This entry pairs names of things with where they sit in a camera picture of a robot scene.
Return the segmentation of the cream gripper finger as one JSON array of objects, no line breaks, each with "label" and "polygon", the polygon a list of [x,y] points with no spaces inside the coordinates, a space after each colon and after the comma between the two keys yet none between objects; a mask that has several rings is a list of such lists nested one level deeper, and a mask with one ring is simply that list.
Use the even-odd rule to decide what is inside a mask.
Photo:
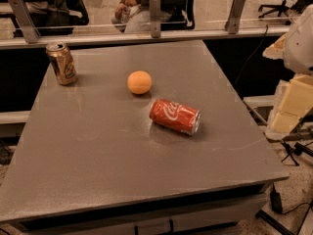
[{"label": "cream gripper finger", "polygon": [[282,59],[283,53],[284,53],[284,46],[285,46],[286,38],[287,38],[287,35],[283,34],[273,44],[271,44],[269,47],[267,47],[263,51],[262,55],[265,58],[272,59],[272,60]]},{"label": "cream gripper finger", "polygon": [[278,133],[290,133],[313,109],[313,77],[296,74],[289,82],[274,108],[270,128]]}]

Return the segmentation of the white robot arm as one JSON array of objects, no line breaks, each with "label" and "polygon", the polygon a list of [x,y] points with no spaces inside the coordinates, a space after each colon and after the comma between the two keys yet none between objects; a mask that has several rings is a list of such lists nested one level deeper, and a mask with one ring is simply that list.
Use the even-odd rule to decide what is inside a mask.
[{"label": "white robot arm", "polygon": [[281,80],[277,85],[265,130],[269,139],[284,139],[313,109],[313,5],[264,50],[263,56],[282,59],[285,68],[294,72],[290,81]]}]

